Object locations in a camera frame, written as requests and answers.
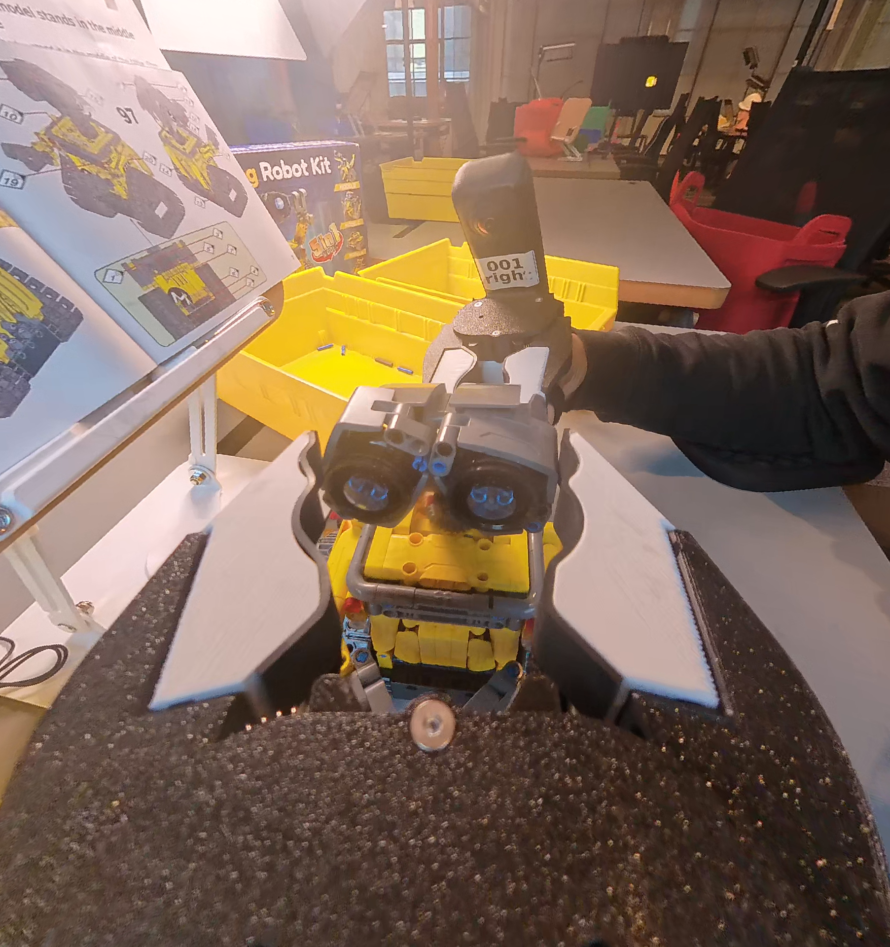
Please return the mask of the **window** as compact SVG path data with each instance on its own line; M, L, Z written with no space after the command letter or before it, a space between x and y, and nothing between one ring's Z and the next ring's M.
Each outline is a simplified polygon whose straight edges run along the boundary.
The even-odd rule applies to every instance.
M437 25L431 28L426 2L385 2L382 11L387 84L390 98L412 95L427 99L431 72L429 50L437 45L436 75L439 81L468 85L471 79L475 9L465 3L437 5Z

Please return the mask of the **black mesh chair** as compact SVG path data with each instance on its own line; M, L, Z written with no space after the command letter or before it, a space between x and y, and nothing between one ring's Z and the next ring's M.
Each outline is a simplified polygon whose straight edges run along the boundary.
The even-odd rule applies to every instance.
M840 265L858 269L890 225L890 68L792 71L746 158L742 213L847 217Z

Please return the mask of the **white book stand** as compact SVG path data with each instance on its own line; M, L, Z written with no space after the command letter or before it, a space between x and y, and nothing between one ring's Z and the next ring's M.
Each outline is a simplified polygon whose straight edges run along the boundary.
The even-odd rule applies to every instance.
M207 541L214 517L271 464L261 465L245 485L223 498L214 467L216 435L207 429L216 407L214 375L273 324L282 312L284 299L282 287L266 291L258 301L225 318L219 328L198 343L157 365L140 381L0 474L0 555L11 562L51 627L45 634L47 640L38 644L21 645L8 634L0 634L0 691L33 691L52 680L52 693L59 693L64 679L141 590L146 581L143 560L154 555L154 568L158 568L187 533ZM92 606L96 609L79 608L63 579L45 561L37 543L38 522L183 401L194 401L189 412L193 453L189 466L180 470L205 473L207 484L187 485L181 502L157 506L156 513L162 516L160 526L155 526L154 516L150 516L131 535L131 522L126 520L97 544L83 563L88 564L94 556L100 559L101 563L91 569L93 579L116 589L95 587Z

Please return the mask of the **colourful toy set box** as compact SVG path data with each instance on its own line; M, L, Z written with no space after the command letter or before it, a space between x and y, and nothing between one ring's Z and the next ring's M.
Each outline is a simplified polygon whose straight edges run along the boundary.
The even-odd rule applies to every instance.
M368 255L356 143L301 141L232 147L288 239L301 269L356 274Z

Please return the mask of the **dark monitor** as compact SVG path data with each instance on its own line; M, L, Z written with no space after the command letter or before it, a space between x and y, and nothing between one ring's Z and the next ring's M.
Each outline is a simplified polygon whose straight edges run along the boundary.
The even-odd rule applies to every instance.
M600 43L591 84L593 105L622 114L669 109L688 46L665 35Z

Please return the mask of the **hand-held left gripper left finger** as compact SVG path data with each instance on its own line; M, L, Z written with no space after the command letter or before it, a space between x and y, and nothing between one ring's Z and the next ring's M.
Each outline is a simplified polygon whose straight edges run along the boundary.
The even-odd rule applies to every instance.
M241 695L256 717L287 714L339 671L320 463L318 435L297 436L214 517L151 710Z

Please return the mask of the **yellow grey brick robot model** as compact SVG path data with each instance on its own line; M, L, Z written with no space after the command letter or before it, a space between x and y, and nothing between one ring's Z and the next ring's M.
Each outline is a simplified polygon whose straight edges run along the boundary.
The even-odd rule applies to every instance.
M344 701L375 713L522 697L548 563L557 433L545 399L503 383L357 387L324 450Z

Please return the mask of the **instruction booklet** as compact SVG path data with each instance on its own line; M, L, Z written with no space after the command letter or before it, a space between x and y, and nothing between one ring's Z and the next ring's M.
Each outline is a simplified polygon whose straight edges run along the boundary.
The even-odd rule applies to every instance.
M0 39L0 477L296 266L183 77Z

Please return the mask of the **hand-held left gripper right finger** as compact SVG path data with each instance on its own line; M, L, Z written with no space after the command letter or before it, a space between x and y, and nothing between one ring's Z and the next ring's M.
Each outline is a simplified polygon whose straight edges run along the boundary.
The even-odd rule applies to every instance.
M634 694L720 711L673 525L581 434L564 433L559 469L562 550L534 621L537 665L596 719L616 721Z

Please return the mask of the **grey desk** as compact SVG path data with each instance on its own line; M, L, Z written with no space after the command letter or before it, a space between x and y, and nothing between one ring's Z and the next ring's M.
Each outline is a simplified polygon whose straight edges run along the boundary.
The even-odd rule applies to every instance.
M756 494L572 423L713 588L734 712L146 709L204 537L36 728L0 809L0 945L890 945L890 563L841 491Z

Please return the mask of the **white task instruction sheet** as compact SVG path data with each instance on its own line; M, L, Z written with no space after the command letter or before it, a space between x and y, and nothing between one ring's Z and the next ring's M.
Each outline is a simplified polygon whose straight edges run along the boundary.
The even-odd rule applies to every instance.
M277 1L0 1L0 41L160 68L165 51L307 58Z

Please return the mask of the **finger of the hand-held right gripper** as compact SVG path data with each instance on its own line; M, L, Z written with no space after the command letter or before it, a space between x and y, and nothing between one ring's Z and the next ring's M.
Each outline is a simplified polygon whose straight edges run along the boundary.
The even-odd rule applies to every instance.
M509 406L536 404L539 409L547 409L544 377L549 355L549 348L533 346L504 358L501 369L505 385L513 389L506 398Z
M442 349L430 358L430 384L443 387L449 395L455 393L477 364L476 355L464 348Z

